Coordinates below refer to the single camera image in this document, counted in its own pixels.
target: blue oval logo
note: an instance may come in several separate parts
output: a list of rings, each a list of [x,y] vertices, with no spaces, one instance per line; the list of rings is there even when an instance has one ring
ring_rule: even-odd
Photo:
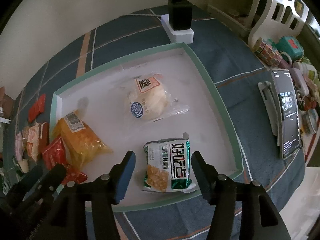
[[[143,108],[139,102],[134,102],[131,105],[131,113],[136,118],[141,118],[143,115]]]

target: green border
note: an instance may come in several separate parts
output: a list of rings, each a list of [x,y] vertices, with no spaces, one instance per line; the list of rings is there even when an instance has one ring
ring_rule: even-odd
[[[209,90],[209,92],[210,92],[210,94],[211,94],[211,96],[217,106],[217,109],[221,115],[222,121],[224,122],[225,127],[226,127],[226,131],[227,131],[230,143],[231,143],[233,155],[235,158],[236,168],[237,168],[237,171],[235,171],[229,177],[231,179],[235,179],[236,177],[238,177],[243,172],[244,167],[243,167],[241,150],[240,150],[240,146],[239,146],[238,139],[236,136],[235,128],[233,126],[233,123],[231,121],[229,113],[226,109],[226,106],[224,105],[222,98],[221,98],[216,86],[214,85],[212,79],[210,78],[208,72],[206,71],[206,69],[204,68],[201,61],[197,57],[197,55],[194,53],[194,51],[185,43],[171,43],[171,44],[162,45],[162,46],[158,46],[158,47],[154,47],[154,48],[150,48],[150,49],[144,49],[144,50],[123,56],[121,58],[118,58],[118,59],[112,60],[108,63],[105,63],[97,68],[94,68],[93,70],[91,70],[91,71],[85,73],[84,75],[72,80],[71,82],[67,83],[66,85],[64,85],[63,87],[58,89],[53,94],[52,103],[51,103],[50,134],[56,124],[57,100],[58,100],[58,95],[60,95],[62,92],[66,91],[67,89],[73,87],[74,85],[80,83],[81,81],[83,81],[89,77],[92,77],[102,71],[113,68],[113,67],[118,66],[120,64],[124,64],[126,62],[131,61],[131,60],[135,60],[135,59],[138,59],[141,57],[149,56],[151,54],[155,54],[158,52],[167,51],[167,50],[171,50],[171,49],[177,49],[177,48],[183,48],[185,50],[185,52],[189,55],[189,57],[191,58],[191,60],[195,64],[196,68],[198,69],[200,75],[202,76],[205,84],[207,85],[207,88],[208,88],[208,90]],[[175,198],[171,198],[171,199],[167,199],[167,200],[163,200],[163,201],[158,201],[156,203],[146,203],[146,204],[134,205],[134,206],[128,206],[128,207],[112,206],[112,209],[114,212],[127,212],[127,211],[150,209],[150,208],[166,206],[169,204],[174,204],[174,203],[181,202],[181,201],[184,201],[184,200],[187,200],[190,198],[194,198],[199,195],[201,195],[200,190],[196,190],[191,193],[181,194],[180,196],[177,196]]]

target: red label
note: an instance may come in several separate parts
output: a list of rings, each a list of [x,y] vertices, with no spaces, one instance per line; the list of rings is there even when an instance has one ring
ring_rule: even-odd
[[[293,39],[288,40],[291,47],[293,47],[294,49],[298,49],[298,46],[294,43]]]

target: red candy package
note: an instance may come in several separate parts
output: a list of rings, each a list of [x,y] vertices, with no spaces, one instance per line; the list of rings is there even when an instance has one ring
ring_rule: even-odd
[[[67,175],[61,182],[62,185],[66,185],[69,181],[75,181],[79,184],[88,178],[87,175],[78,171],[67,162],[66,149],[60,135],[42,151],[42,158],[48,170],[51,170],[57,163],[62,164],[66,168]]]
[[[42,94],[39,99],[29,109],[28,122],[31,123],[41,113],[44,112],[45,94]]]

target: barcode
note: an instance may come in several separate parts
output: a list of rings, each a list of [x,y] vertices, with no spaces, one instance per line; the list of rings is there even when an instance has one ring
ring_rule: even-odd
[[[69,126],[69,129],[71,132],[78,132],[82,129],[85,129],[83,123],[81,120],[76,116],[74,112],[67,114],[64,117],[64,120],[66,121],[67,125]]]

